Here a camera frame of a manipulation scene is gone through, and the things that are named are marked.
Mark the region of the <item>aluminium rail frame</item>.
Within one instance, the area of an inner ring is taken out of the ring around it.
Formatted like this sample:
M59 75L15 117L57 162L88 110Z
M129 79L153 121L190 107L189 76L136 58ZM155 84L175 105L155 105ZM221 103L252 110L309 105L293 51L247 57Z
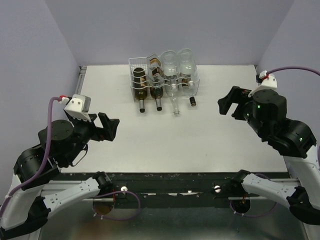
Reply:
M238 124L228 126L219 115L218 95L231 84L252 87L253 65L200 65L199 107L182 108L173 117L166 103L163 113L136 111L129 90L126 65L90 66L84 78L75 77L73 92L92 95L91 108L120 119L114 151L93 144L78 172L214 172L236 170L283 171L278 157L255 141L244 143ZM261 218L245 218L225 208L148 208L127 221L100 220L88 201L55 216L31 240L306 240L305 226L282 207Z

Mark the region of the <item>round clear bottle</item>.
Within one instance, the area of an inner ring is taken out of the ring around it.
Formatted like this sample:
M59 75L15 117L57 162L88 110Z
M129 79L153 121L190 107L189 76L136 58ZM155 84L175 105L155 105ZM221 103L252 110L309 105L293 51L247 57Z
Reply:
M184 48L177 53L180 75L187 82L188 86L195 86L195 76L197 72L194 54L191 49Z
M171 90L176 92L178 90L177 79L180 76L177 53L173 50L165 51L161 54L160 59L165 79L170 84Z

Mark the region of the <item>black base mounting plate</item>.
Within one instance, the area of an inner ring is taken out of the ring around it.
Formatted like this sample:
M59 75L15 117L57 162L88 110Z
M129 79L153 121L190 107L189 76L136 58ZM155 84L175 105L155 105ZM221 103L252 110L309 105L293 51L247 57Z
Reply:
M237 173L107 173L110 182L102 193L115 191L117 209L228 207L229 198L249 195L234 183Z

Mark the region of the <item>clear square bottle brown label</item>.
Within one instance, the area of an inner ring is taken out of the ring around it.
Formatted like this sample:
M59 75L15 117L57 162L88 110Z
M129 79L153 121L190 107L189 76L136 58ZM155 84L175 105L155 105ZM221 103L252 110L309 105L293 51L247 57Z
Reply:
M183 78L181 80L181 85L182 87L189 87L189 86L193 86L194 83L193 81L191 80L191 78Z

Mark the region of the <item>green wine bottle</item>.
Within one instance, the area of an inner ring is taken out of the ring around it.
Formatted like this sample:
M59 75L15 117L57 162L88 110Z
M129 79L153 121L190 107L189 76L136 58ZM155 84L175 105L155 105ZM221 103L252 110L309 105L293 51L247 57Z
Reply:
M133 92L139 103L139 112L145 112L145 99L148 96L146 73L143 68L137 67L133 70Z

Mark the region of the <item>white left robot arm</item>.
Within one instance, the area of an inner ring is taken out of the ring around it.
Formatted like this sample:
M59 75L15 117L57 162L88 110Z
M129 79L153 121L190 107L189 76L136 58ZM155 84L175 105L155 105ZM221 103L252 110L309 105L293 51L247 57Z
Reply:
M81 200L107 197L113 184L104 171L74 187L42 196L46 184L57 177L61 168L73 167L89 141L110 141L116 137L120 120L105 113L89 114L89 121L59 119L38 132L39 144L21 153L14 173L7 204L0 207L0 238L9 240L42 228L54 214Z

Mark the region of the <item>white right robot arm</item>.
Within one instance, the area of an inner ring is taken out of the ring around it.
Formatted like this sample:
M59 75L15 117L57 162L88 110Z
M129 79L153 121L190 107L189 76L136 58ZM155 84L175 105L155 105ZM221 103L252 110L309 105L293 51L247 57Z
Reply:
M288 173L297 178L299 186L287 186L263 179L247 170L240 170L229 183L236 196L255 194L289 209L301 222L320 224L320 160L317 140L311 128L302 121L287 118L287 100L273 89L255 93L233 86L218 100L219 113L246 121L262 142L266 142L283 157Z

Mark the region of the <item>dark wine bottle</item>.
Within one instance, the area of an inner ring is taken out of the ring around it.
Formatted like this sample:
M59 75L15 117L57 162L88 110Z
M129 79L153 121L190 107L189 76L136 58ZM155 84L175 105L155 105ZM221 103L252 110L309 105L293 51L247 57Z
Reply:
M155 100L156 110L158 112L162 111L162 102L161 98L164 95L164 90L162 87L151 87L150 88L150 95Z

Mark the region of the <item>small black bottle cap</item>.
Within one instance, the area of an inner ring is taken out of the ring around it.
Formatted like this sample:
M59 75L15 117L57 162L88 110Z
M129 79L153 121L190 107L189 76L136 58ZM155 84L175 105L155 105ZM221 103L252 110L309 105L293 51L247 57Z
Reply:
M192 107L195 107L195 106L197 105L197 102L196 102L196 99L195 99L194 96L191 96L191 97L189 98L189 102L190 102L190 105L191 105Z

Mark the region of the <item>clear flask bottle black cap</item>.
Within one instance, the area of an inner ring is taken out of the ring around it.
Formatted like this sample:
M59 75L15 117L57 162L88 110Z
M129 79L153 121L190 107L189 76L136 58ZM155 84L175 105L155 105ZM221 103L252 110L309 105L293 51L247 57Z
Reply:
M154 53L147 57L148 79L152 87L162 86L165 82L160 58Z

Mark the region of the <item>clear tall bottle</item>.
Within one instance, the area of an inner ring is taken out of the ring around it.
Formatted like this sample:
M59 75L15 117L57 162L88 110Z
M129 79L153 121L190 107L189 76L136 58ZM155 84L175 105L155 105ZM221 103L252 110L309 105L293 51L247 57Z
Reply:
M177 117L180 114L180 109L179 109L179 96L180 96L180 90L179 87L181 83L179 82L180 77L178 75L171 75L166 77L166 94L169 97L171 104L172 104L172 109L173 109L173 114Z

